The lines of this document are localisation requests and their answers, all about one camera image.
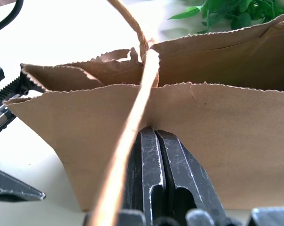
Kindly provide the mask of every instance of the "white table surface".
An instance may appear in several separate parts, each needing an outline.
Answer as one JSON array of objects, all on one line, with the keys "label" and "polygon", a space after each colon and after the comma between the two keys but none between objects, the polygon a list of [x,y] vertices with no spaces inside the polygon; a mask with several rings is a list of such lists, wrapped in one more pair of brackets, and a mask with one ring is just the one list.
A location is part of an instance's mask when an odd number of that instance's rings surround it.
[{"label": "white table surface", "polygon": [[[158,41],[201,31],[199,19],[167,21],[188,0],[126,0]],[[14,4],[0,7],[0,20]],[[105,0],[24,0],[19,16],[0,31],[0,66],[6,78],[20,63],[56,65],[84,61],[106,51],[137,46],[135,33]],[[84,213],[54,150],[19,119],[0,133],[0,170],[45,192],[42,202],[0,203],[0,226],[80,226]],[[245,222],[247,210],[228,210]]]}]

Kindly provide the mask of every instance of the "black cable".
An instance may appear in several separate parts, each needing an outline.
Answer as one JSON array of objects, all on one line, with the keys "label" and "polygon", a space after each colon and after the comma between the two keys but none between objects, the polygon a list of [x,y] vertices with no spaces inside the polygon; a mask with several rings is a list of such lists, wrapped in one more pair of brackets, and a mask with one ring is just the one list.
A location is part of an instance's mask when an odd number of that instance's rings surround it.
[{"label": "black cable", "polygon": [[0,22],[0,30],[16,18],[16,16],[21,11],[22,6],[23,6],[23,0],[16,0],[15,6],[10,12],[10,14]]}]

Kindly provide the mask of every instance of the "brown paper bag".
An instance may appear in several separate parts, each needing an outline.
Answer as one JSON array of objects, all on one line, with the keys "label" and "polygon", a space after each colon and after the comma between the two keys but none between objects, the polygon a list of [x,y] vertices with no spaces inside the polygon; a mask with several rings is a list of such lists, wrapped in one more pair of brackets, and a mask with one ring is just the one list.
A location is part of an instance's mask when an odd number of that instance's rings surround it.
[{"label": "brown paper bag", "polygon": [[[140,129],[174,133],[206,169],[228,209],[284,205],[284,15],[233,32],[154,44],[158,88]],[[130,55],[130,59],[119,61]],[[56,151],[82,210],[139,92],[134,49],[22,71],[46,93],[6,104]]]}]

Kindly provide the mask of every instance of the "twisted paper handle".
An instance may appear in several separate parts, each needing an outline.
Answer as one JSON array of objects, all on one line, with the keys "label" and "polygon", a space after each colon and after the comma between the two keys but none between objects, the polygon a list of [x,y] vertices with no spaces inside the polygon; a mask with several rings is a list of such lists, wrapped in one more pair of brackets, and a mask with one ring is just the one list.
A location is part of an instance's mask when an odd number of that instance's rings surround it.
[{"label": "twisted paper handle", "polygon": [[113,226],[115,224],[116,216],[122,202],[127,159],[136,139],[139,125],[150,97],[151,87],[158,85],[158,53],[152,49],[149,50],[151,43],[147,42],[138,22],[133,18],[121,0],[108,1],[137,32],[144,71],[140,91],[118,140],[114,155],[109,164],[108,174],[93,212],[93,217],[89,221],[89,226]]}]

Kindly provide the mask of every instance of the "green plant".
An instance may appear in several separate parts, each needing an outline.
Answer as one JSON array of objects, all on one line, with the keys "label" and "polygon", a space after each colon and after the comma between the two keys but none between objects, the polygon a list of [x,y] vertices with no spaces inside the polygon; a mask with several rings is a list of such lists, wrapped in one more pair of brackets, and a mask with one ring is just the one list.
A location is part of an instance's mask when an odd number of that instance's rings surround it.
[{"label": "green plant", "polygon": [[169,19],[184,19],[202,13],[202,24],[207,27],[206,33],[221,19],[231,21],[233,30],[251,26],[252,21],[268,22],[284,14],[284,6],[280,0],[206,0],[202,6],[192,6],[186,12]]}]

